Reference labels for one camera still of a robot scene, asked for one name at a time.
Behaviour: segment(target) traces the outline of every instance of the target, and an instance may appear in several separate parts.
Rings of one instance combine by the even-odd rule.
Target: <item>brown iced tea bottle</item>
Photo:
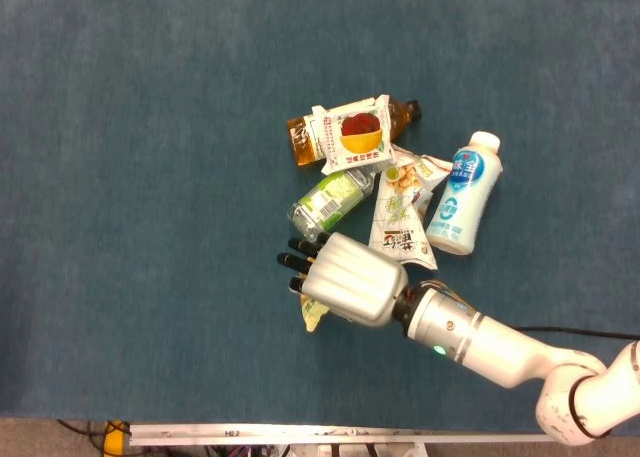
[[[347,104],[336,109],[348,108],[352,104]],[[408,102],[398,102],[389,97],[389,116],[391,117],[391,140],[395,140],[411,122],[420,120],[422,110],[417,100]],[[296,164],[299,166],[310,164],[325,158],[319,143],[319,133],[322,131],[319,126],[314,126],[315,117],[307,115],[296,117],[287,121],[289,130],[289,142],[293,150]]]

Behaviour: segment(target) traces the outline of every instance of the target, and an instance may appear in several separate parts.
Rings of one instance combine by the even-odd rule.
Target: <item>green-labeled bottle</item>
[[[328,231],[373,191],[375,171],[369,167],[326,176],[289,209],[289,220],[310,241]]]

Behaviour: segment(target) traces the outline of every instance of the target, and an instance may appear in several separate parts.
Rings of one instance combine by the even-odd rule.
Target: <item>floor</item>
[[[638,454],[640,438],[610,437],[586,447],[567,448],[537,444],[439,444],[428,445],[429,457],[626,457]],[[204,456],[198,448],[176,449],[181,455]],[[0,456],[92,457],[99,456],[86,437],[53,421],[0,419]]]

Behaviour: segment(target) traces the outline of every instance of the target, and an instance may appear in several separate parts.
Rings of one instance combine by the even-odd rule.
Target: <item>plastic bottle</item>
[[[431,245],[456,255],[473,252],[484,207],[502,172],[499,148],[498,137],[475,132],[453,157],[447,187],[427,227]]]
[[[352,105],[357,106],[369,100],[373,102],[374,99],[366,99],[352,104],[346,104],[331,110],[348,110]],[[391,140],[395,140],[407,125],[420,120],[422,110],[417,100],[410,100],[403,103],[389,98],[389,116],[391,117],[390,137]],[[322,129],[316,124],[316,117],[313,114],[290,119],[287,121],[287,129],[289,130],[289,142],[293,150],[293,156],[298,166],[317,162],[325,158],[324,152],[318,143]]]
[[[289,220],[313,242],[371,194],[374,179],[371,167],[334,172],[291,206]]]

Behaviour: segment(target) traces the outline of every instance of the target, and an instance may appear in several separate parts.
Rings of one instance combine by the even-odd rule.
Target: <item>white bottle cap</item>
[[[480,145],[497,154],[500,148],[500,138],[490,132],[478,131],[474,132],[469,139],[469,145]]]

